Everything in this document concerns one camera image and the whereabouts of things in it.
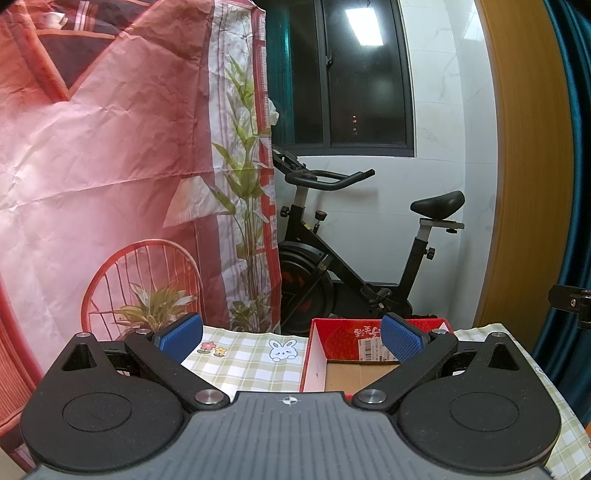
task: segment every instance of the window pane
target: window pane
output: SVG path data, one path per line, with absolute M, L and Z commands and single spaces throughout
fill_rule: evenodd
M 279 112 L 278 145 L 322 143 L 318 43 L 313 0 L 258 0 L 267 12 L 269 98 Z
M 323 5 L 333 59 L 332 143 L 405 143 L 402 72 L 390 0 L 324 0 Z

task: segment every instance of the bunny illustration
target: bunny illustration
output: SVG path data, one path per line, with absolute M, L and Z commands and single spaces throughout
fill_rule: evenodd
M 297 341 L 294 339 L 286 341 L 285 345 L 280 344 L 277 340 L 269 340 L 269 345 L 271 345 L 271 353 L 269 353 L 269 356 L 271 357 L 271 360 L 278 362 L 285 358 L 291 360 L 297 357 L 297 352 L 294 348 L 296 343 Z

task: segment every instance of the white sticker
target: white sticker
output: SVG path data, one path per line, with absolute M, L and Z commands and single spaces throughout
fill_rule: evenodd
M 383 344 L 380 337 L 360 338 L 359 346 L 360 362 L 395 362 L 396 357 Z

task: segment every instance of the blue gripper pad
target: blue gripper pad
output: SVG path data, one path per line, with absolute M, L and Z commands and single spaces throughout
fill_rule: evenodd
M 382 318 L 380 335 L 384 346 L 400 363 L 422 351 L 429 342 L 427 333 L 395 313 L 388 313 Z
M 152 341 L 170 358 L 181 363 L 203 339 L 203 321 L 198 313 L 188 313 L 154 334 Z

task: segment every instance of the plaid tablecloth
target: plaid tablecloth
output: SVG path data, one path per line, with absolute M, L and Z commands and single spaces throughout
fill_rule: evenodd
M 511 335 L 500 323 L 455 333 L 460 340 L 484 341 L 491 332 Z M 283 358 L 278 359 L 277 352 L 287 351 L 284 346 L 290 340 L 295 341 L 293 348 L 296 355 L 280 355 Z M 295 336 L 237 333 L 206 326 L 202 344 L 183 365 L 223 390 L 230 398 L 234 398 L 238 390 L 297 392 L 307 342 L 306 338 Z M 542 369 L 518 342 L 516 344 L 550 393 L 562 419 L 560 437 L 546 466 L 556 479 L 580 480 L 591 470 L 589 437 Z

